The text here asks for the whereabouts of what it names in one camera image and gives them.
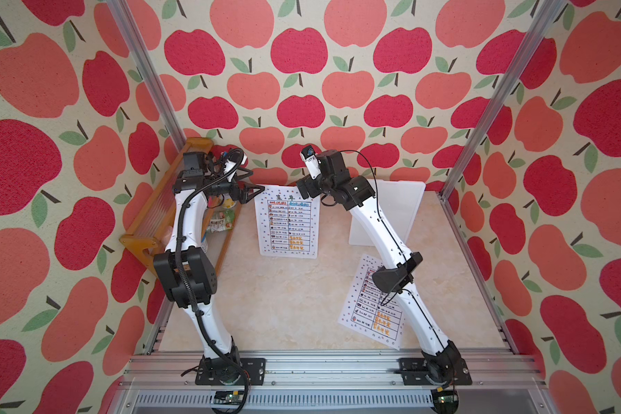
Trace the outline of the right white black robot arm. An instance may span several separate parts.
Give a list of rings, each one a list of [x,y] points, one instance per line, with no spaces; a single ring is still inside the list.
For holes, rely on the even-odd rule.
[[[296,182],[302,198],[331,197],[357,220],[376,247],[383,266],[373,273],[376,287],[402,308],[412,325],[426,365],[426,378],[437,386],[452,386],[467,372],[453,341],[441,330],[414,285],[413,273],[423,261],[408,248],[381,209],[377,179],[351,176],[343,152],[317,153],[308,145],[300,151],[308,174]]]

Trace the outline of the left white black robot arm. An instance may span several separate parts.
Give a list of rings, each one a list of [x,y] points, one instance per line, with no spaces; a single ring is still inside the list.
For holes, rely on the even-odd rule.
[[[183,155],[183,170],[172,191],[175,217],[172,236],[164,251],[155,255],[155,273],[167,299],[193,319],[203,341],[203,373],[231,385],[245,377],[234,339],[212,305],[217,293],[217,272],[202,248],[202,226],[211,196],[229,197],[246,204],[264,192],[263,186],[243,180],[253,173],[247,157],[233,148],[215,157],[203,152]]]

